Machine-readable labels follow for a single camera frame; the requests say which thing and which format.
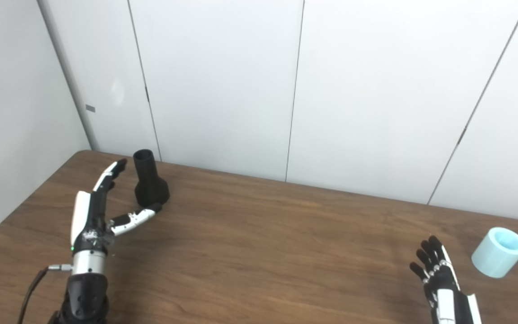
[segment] white robotic hand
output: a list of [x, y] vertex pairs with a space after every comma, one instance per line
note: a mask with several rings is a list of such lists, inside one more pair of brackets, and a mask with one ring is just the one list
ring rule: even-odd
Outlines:
[[421, 242], [417, 257], [425, 269], [415, 262], [409, 267], [423, 281], [433, 324], [481, 324], [477, 298], [461, 292], [451, 259], [438, 238], [430, 236]]

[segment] white wall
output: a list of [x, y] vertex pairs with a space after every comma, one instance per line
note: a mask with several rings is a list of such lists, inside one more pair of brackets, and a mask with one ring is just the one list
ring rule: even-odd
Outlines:
[[518, 218], [518, 28], [430, 203]]
[[93, 148], [123, 155], [146, 148], [159, 159], [127, 1], [39, 2]]
[[287, 180], [427, 203], [518, 0], [305, 3]]
[[88, 148], [37, 2], [0, 0], [0, 222]]
[[166, 162], [284, 180], [302, 0], [132, 0]]

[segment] light blue cylinder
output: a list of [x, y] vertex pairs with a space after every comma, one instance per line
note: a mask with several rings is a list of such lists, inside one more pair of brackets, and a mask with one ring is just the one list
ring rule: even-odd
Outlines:
[[493, 227], [473, 252], [471, 260], [484, 275], [504, 277], [518, 261], [518, 234], [507, 228]]

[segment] brown tabletop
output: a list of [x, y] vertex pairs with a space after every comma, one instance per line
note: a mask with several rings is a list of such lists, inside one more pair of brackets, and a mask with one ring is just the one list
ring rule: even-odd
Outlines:
[[[0, 225], [0, 324], [17, 320], [38, 270], [71, 262], [78, 190], [120, 156], [75, 154]], [[138, 209], [132, 158], [107, 218]], [[110, 324], [429, 324], [410, 261], [421, 240], [446, 245], [483, 323], [518, 323], [518, 264], [485, 277], [470, 256], [487, 230], [518, 220], [158, 163], [171, 199], [116, 238], [106, 275]], [[49, 272], [26, 324], [57, 310], [67, 273]]]

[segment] black vase-shaped object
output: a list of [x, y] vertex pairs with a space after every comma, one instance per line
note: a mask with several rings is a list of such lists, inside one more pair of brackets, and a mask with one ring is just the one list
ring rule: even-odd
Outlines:
[[163, 205], [169, 199], [169, 186], [157, 175], [153, 152], [147, 149], [138, 150], [133, 154], [133, 160], [139, 178], [135, 187], [137, 203], [141, 207], [148, 207], [153, 203]]

